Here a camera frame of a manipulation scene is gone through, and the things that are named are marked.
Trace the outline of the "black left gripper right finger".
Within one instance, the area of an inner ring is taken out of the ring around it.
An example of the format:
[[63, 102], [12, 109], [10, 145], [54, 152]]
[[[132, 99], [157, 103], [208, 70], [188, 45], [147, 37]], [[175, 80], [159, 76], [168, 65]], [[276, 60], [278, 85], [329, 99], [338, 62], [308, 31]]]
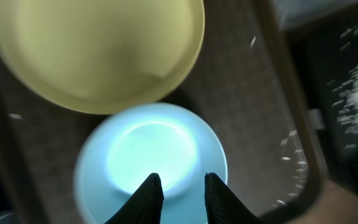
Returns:
[[215, 173], [204, 177], [208, 224], [261, 224]]

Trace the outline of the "yellow plastic plate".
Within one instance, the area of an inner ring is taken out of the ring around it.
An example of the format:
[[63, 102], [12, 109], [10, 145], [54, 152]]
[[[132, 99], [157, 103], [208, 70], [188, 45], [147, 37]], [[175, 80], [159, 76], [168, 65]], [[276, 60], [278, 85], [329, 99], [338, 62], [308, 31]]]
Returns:
[[202, 0], [0, 0], [0, 59], [58, 106], [113, 114], [180, 86], [205, 23]]

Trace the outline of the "clear plastic bin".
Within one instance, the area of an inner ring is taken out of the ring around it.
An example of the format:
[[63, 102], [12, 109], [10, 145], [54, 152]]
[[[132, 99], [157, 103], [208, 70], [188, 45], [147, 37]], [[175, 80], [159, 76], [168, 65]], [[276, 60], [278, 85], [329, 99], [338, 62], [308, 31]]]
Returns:
[[338, 12], [358, 0], [271, 0], [279, 27], [291, 30]]

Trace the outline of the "light blue rice bowl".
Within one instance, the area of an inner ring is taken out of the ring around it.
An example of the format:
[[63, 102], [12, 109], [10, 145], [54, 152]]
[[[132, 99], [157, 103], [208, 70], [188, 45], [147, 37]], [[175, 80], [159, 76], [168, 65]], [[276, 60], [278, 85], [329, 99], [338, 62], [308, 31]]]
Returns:
[[86, 139], [74, 171], [85, 223], [105, 223], [152, 173], [163, 190], [161, 222], [207, 222], [204, 177], [226, 182], [227, 160], [213, 129], [177, 105], [151, 103], [106, 118]]

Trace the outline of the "dark brown serving tray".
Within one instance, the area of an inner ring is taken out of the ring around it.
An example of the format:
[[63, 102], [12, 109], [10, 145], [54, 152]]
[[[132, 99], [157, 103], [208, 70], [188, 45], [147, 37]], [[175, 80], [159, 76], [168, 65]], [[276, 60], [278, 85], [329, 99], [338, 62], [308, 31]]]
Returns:
[[[265, 223], [316, 223], [320, 156], [285, 98], [249, 1], [206, 1], [198, 61], [169, 103], [202, 117], [223, 144], [229, 187]], [[80, 223], [73, 171], [103, 120], [39, 97], [0, 59], [0, 104], [47, 223]]]

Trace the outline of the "black plastic tray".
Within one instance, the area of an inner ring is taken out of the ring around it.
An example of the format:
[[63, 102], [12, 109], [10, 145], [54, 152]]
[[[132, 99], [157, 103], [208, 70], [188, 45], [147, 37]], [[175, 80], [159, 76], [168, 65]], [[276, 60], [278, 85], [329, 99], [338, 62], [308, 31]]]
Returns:
[[287, 40], [329, 175], [358, 196], [358, 4]]

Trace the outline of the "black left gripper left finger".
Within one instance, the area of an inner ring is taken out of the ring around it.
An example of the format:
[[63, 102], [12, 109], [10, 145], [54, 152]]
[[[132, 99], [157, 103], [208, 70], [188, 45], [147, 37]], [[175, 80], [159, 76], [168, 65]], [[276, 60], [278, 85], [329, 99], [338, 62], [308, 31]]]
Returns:
[[106, 224], [159, 224], [163, 201], [160, 176], [151, 173]]

